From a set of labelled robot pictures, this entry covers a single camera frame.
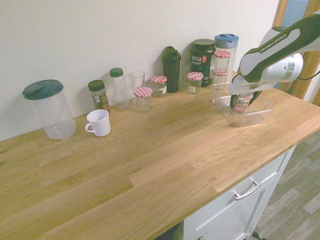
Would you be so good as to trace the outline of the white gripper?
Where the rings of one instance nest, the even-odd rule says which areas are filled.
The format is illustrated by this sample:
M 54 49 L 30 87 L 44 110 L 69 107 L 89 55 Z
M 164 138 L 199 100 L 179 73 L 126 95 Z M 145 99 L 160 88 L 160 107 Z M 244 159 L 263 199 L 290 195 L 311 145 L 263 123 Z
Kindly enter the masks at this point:
M 228 91 L 232 95 L 229 106 L 235 110 L 237 106 L 242 105 L 240 94 L 246 94 L 248 96 L 248 105 L 250 106 L 260 96 L 263 90 L 271 89 L 274 85 L 274 82 L 269 81 L 248 82 L 242 75 L 237 74 L 228 85 Z

